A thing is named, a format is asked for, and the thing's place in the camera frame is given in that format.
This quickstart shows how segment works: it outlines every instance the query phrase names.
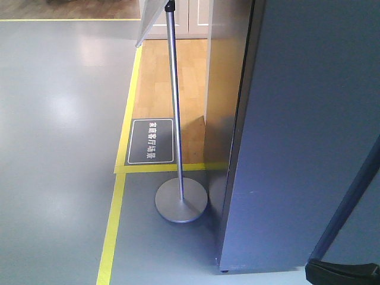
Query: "blue panel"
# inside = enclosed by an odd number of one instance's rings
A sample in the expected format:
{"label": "blue panel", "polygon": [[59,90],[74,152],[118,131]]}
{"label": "blue panel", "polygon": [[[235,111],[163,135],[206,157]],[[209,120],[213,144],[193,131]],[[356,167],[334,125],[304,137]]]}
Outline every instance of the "blue panel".
{"label": "blue panel", "polygon": [[379,10],[267,1],[221,270],[306,263],[379,135]]}
{"label": "blue panel", "polygon": [[340,230],[324,261],[380,264],[380,172]]}

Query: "white cabinet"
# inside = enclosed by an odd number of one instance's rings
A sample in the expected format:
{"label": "white cabinet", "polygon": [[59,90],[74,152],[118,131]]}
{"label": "white cabinet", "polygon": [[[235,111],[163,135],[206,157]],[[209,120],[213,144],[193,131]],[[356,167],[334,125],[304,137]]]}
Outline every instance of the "white cabinet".
{"label": "white cabinet", "polygon": [[[140,0],[141,11],[145,0]],[[206,38],[210,0],[176,0],[175,23],[178,39]],[[163,11],[153,25],[149,39],[166,38],[166,17]]]}
{"label": "white cabinet", "polygon": [[210,0],[189,0],[189,34],[208,34]]}

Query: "black floor sign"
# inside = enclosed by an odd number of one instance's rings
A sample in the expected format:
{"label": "black floor sign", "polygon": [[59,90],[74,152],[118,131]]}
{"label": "black floor sign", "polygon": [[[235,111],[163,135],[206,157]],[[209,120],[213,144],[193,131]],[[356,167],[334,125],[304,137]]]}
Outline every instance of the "black floor sign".
{"label": "black floor sign", "polygon": [[133,120],[129,142],[128,164],[173,162],[173,119]]}

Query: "sign board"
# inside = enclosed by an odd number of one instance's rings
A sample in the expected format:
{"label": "sign board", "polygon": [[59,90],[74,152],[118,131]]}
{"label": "sign board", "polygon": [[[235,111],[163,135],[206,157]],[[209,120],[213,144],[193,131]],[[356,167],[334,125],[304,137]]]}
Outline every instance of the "sign board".
{"label": "sign board", "polygon": [[173,139],[173,119],[133,120],[127,163],[174,162]]}
{"label": "sign board", "polygon": [[168,0],[146,0],[141,17],[140,32],[138,33],[136,48],[141,46],[153,24],[157,21]]}

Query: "black object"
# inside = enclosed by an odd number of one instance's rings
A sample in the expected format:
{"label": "black object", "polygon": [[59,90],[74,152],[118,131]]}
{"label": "black object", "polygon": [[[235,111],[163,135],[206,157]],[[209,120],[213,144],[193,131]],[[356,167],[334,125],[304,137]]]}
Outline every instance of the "black object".
{"label": "black object", "polygon": [[313,285],[380,285],[377,264],[341,265],[310,259],[306,279]]}
{"label": "black object", "polygon": [[165,12],[174,12],[176,10],[176,2],[170,0],[165,6]]}

